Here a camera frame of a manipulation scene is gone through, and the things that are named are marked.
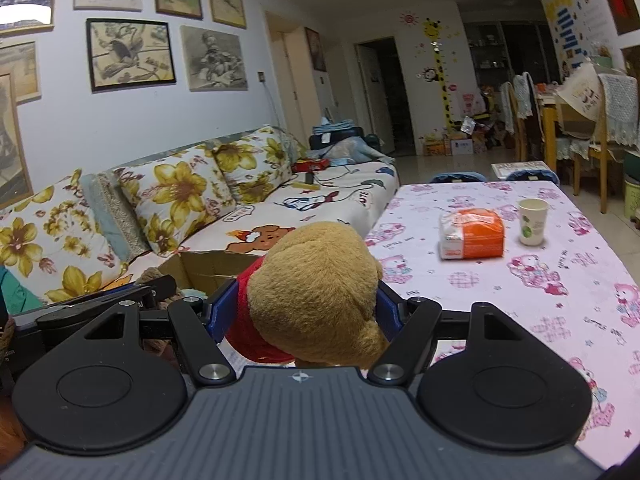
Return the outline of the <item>floral cushion near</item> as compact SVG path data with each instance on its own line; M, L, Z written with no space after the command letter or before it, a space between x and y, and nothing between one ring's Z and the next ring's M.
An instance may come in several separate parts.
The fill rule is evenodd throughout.
M76 169L1 215L1 269L37 306L99 292L127 271L82 192L81 175Z

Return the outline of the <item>wooden dining chair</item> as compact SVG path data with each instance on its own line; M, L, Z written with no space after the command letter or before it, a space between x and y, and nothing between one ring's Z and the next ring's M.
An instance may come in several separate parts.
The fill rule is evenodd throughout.
M608 211L608 164L639 148L638 80L588 60L553 93L556 120L568 139L573 192L588 162L599 170L600 211Z

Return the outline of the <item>cartoon print sofa cover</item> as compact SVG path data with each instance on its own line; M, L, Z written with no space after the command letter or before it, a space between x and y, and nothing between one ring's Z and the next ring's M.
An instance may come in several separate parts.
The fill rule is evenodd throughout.
M366 236L397 189L394 167L382 162L329 167L310 183L292 174L262 203L236 203L234 211L188 237L177 252L258 255L286 233L320 221L341 222Z

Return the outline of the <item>pink cartoon tablecloth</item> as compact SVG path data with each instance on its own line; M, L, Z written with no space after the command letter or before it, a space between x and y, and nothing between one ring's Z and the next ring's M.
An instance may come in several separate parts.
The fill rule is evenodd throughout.
M518 203L549 204L544 241L520 241ZM459 209L495 211L504 225L500 258L445 261L439 218ZM403 297L446 310L488 301L585 378L592 409L578 446L603 467L639 444L639 286L587 217L550 182L406 185L366 237L384 280Z

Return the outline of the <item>black framed bird picture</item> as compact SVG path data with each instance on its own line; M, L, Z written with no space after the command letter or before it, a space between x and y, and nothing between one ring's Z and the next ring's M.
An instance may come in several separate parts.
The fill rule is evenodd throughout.
M86 39L93 93L177 82L165 22L87 18Z

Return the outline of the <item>brown teddy bear red shirt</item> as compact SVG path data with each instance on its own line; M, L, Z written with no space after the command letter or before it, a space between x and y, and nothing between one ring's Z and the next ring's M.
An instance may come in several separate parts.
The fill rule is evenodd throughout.
M303 226L239 274L226 341L256 363L367 370L388 348L375 319L382 278L381 263L351 226Z

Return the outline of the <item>floral cushion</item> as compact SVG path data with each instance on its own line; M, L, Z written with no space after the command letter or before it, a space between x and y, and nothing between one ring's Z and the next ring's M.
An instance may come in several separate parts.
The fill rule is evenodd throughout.
M168 256L191 235L234 211L213 151L198 144L164 158L115 170L153 252Z
M218 168L238 204L262 203L292 178L292 158L282 133L265 126L213 149Z
M82 192L81 175L76 169L1 215L1 269L37 306L99 292L127 271Z

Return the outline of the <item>orange tissue pack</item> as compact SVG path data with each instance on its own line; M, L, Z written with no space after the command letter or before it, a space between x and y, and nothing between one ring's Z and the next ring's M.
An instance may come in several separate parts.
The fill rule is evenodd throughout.
M493 210L459 209L439 218L439 255L442 260L500 258L504 251L504 225Z

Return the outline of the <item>floral cushion far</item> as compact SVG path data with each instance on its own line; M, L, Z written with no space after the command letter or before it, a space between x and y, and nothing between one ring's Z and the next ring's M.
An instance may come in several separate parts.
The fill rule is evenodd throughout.
M262 203L292 178L292 158L282 133L265 126L213 149L218 168L238 204Z

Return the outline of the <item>brown cardboard box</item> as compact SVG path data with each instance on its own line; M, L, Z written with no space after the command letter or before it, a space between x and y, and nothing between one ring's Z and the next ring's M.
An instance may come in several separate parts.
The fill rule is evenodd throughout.
M258 255L213 252L176 252L163 258L149 252L128 266L133 280L149 268L171 275L180 289L197 289L211 295L227 278L236 278L248 268Z

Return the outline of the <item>large fruit still-life picture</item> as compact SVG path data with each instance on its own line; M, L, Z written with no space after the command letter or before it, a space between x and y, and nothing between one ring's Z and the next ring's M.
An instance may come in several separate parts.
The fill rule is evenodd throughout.
M32 195L18 124L16 95L12 75L0 76L0 203L9 207Z

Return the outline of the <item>blue green jacket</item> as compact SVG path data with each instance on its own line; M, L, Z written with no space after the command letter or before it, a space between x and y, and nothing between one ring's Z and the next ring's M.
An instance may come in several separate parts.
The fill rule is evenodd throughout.
M17 281L4 266L0 270L0 278L1 295L9 315L22 314L44 306L44 303Z

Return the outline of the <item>teal lace cushion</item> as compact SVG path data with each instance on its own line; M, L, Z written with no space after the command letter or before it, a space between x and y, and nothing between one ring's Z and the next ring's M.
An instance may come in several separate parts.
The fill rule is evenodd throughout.
M122 262L134 261L150 251L134 210L112 170L83 174L79 183L102 234Z

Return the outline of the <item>floral cushion middle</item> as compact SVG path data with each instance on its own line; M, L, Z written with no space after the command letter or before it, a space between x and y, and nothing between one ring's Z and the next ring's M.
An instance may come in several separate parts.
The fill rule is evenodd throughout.
M164 158L115 170L153 252L168 256L191 235L234 211L213 151L198 144Z

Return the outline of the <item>grey portrait sketch picture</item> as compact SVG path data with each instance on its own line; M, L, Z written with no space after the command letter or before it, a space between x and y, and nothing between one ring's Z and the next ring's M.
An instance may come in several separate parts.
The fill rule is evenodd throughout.
M191 92L248 90L239 36L186 25L180 36Z

